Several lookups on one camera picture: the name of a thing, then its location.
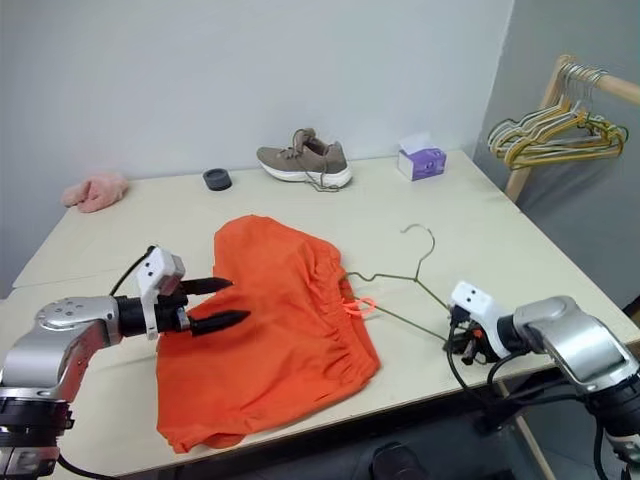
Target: floor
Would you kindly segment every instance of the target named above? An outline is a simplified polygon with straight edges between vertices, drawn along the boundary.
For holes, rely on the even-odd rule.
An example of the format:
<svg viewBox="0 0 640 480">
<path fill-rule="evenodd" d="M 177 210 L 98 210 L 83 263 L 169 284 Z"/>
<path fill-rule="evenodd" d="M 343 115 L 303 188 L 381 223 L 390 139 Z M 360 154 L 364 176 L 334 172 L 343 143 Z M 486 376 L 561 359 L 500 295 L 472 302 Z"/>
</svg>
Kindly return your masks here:
<svg viewBox="0 0 640 480">
<path fill-rule="evenodd" d="M 513 470 L 518 480 L 542 480 L 517 431 L 506 428 L 491 437 L 480 438 L 475 434 L 469 416 L 419 425 L 228 480 L 369 480 L 373 451 L 391 441 L 411 447 L 434 480 L 479 479 L 508 469 Z M 178 478 L 210 477 L 206 463 L 203 463 L 185 467 Z"/>
<path fill-rule="evenodd" d="M 531 408 L 526 420 L 557 480 L 597 480 L 592 449 L 595 422 L 574 402 Z M 411 447 L 433 480 L 474 480 L 512 470 L 517 480 L 544 480 L 519 431 L 508 426 L 489 437 L 472 426 L 474 415 L 415 425 L 393 434 L 356 442 L 302 459 L 252 469 L 225 480 L 369 480 L 373 451 L 391 441 Z M 609 478 L 618 480 L 622 462 L 603 444 L 603 464 Z M 135 480 L 210 479 L 207 461 L 160 473 L 132 475 Z"/>
</svg>

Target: brown sneaker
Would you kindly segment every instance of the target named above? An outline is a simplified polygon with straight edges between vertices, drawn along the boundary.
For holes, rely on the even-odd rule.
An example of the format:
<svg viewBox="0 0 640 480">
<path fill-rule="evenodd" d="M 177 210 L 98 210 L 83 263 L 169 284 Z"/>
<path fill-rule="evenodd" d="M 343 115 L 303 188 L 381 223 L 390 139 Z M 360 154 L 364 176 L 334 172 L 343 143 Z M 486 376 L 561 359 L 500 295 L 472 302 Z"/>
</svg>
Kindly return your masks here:
<svg viewBox="0 0 640 480">
<path fill-rule="evenodd" d="M 285 182 L 309 182 L 321 189 L 336 189 L 351 180 L 351 168 L 342 146 L 327 145 L 316 137 L 313 128 L 301 128 L 293 134 L 289 148 L 261 147 L 258 160 L 262 167 Z"/>
</svg>

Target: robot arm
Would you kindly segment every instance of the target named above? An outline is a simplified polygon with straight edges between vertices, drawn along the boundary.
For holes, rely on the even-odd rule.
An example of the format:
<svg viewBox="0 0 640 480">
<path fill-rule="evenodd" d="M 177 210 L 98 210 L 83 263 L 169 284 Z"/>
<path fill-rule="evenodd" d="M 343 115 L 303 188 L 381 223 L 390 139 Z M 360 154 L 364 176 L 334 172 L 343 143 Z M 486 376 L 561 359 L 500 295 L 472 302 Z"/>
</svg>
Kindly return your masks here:
<svg viewBox="0 0 640 480">
<path fill-rule="evenodd" d="M 140 297 L 73 297 L 42 308 L 30 332 L 7 354 L 0 382 L 0 478 L 50 475 L 57 437 L 73 426 L 75 399 L 93 354 L 123 337 L 191 331 L 202 335 L 231 327 L 247 311 L 194 320 L 187 295 L 231 286 L 221 278 L 182 281 L 179 257 L 153 248 L 137 272 Z"/>
<path fill-rule="evenodd" d="M 548 354 L 604 426 L 629 478 L 640 478 L 640 364 L 600 320 L 567 296 L 518 307 L 512 315 L 465 282 L 452 294 L 452 315 L 471 321 L 467 350 L 487 358 L 518 351 Z M 485 338 L 484 343 L 477 338 Z"/>
</svg>

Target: white tissue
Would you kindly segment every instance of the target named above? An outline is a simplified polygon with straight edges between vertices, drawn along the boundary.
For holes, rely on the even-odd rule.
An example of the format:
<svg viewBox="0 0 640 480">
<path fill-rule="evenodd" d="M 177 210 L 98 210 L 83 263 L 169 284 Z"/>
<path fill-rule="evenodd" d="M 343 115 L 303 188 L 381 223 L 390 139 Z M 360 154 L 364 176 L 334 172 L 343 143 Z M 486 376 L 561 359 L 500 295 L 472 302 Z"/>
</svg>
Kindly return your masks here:
<svg viewBox="0 0 640 480">
<path fill-rule="evenodd" d="M 420 150 L 437 147 L 431 141 L 431 134 L 429 132 L 422 132 L 409 135 L 400 140 L 400 148 L 404 150 L 407 155 L 412 155 Z"/>
</svg>

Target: white shoe sole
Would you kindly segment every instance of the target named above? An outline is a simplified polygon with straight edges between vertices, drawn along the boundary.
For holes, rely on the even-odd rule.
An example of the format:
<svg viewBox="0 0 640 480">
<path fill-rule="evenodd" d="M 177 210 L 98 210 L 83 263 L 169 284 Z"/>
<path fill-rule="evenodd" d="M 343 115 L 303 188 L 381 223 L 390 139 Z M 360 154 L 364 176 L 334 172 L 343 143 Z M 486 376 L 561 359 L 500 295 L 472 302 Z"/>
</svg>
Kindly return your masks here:
<svg viewBox="0 0 640 480">
<path fill-rule="evenodd" d="M 322 173 L 318 172 L 285 172 L 282 170 L 276 170 L 275 168 L 265 165 L 260 162 L 262 168 L 264 168 L 269 175 L 276 177 L 278 180 L 284 180 L 285 182 L 308 182 L 309 176 L 313 178 L 318 184 L 320 183 L 320 177 L 322 177 L 322 184 L 325 187 L 344 187 L 349 180 L 351 180 L 351 167 L 347 165 L 347 168 L 338 173 Z"/>
</svg>

